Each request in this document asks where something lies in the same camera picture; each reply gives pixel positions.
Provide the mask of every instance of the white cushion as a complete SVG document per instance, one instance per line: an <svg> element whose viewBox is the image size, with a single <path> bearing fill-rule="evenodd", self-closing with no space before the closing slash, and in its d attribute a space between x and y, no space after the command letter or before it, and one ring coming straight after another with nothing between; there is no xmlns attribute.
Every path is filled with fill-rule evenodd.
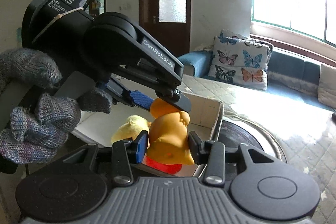
<svg viewBox="0 0 336 224"><path fill-rule="evenodd" d="M317 94L319 102L336 108L336 68L323 63L321 64Z"/></svg>
<svg viewBox="0 0 336 224"><path fill-rule="evenodd" d="M245 39L216 37L208 76L260 90L267 89L269 46Z"/></svg>
<svg viewBox="0 0 336 224"><path fill-rule="evenodd" d="M246 40L252 39L252 38L246 37L242 34L234 33L234 32L231 32L229 30L223 29L223 30L221 30L220 35L218 37L214 37L213 41L208 42L208 43L203 43L203 44L197 46L194 49L194 51L207 51L207 52L212 51L216 38L220 39L221 37L233 37L233 38L246 39Z"/></svg>

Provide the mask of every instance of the textured grip surface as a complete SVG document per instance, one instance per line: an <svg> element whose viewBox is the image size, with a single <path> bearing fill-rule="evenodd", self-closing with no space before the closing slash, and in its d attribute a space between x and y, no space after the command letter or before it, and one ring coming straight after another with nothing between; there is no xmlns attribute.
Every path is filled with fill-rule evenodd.
<svg viewBox="0 0 336 224"><path fill-rule="evenodd" d="M40 224L26 219L23 224ZM241 211L219 188L195 177L140 178L115 188L99 209L69 224L265 224ZM313 224L309 218L293 222Z"/></svg>
<svg viewBox="0 0 336 224"><path fill-rule="evenodd" d="M144 109L147 109L149 111L149 108L151 107L152 103L154 102L154 99L151 97L148 97L147 95L143 94L140 91L130 91L129 93L130 97L133 99L133 102L136 105L139 105L143 107Z"/></svg>

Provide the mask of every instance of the green window frame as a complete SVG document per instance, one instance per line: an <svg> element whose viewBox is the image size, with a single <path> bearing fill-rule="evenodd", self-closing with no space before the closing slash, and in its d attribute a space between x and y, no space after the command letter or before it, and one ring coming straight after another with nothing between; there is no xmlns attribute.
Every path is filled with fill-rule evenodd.
<svg viewBox="0 0 336 224"><path fill-rule="evenodd" d="M271 25L271 26L276 26L276 27L281 27L283 29L286 29L286 30L289 30L289 31L292 31L292 32L296 32L298 34L303 34L303 35L306 35L308 37L312 37L318 41L322 41L324 43L327 43L333 47L336 47L336 43L332 43L328 40L326 40L326 35L327 35L327 21L328 21L328 9L327 9L327 0L325 0L325 25L324 25L324 38L321 39L321 38L318 38L318 37L315 37L311 34L308 34L308 33L305 33L305 32L301 32L301 31L298 31L298 30L295 30L291 27L286 27L286 26L283 26L283 25L278 25L278 24L274 24L272 22L267 22L267 21L262 21L262 20L258 20L258 19L255 19L254 18L254 0L252 0L252 12L251 12L251 21L252 22L260 22L260 23L265 23L265 24L268 24L268 25Z"/></svg>

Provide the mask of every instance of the knitted glove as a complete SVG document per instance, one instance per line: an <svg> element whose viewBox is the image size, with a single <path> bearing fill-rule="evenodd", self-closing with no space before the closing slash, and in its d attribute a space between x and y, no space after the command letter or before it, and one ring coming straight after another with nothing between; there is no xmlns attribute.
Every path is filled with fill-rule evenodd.
<svg viewBox="0 0 336 224"><path fill-rule="evenodd" d="M0 54L0 94L11 79L52 88L62 76L46 54L20 48ZM17 164L50 161L68 139L83 111L110 113L112 98L95 88L76 100L41 95L34 114L16 107L10 116L11 129L0 132L1 155Z"/></svg>

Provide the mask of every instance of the red toy base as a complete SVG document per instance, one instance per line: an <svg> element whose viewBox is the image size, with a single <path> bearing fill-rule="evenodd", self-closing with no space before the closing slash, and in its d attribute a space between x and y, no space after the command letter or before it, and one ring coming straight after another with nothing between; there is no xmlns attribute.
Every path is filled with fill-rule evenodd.
<svg viewBox="0 0 336 224"><path fill-rule="evenodd" d="M172 164L172 165L161 164L155 160L152 160L151 158L147 156L144 157L143 163L148 165L149 167L152 167L156 170L160 170L170 175L175 175L177 172L181 171L182 169L182 164Z"/></svg>

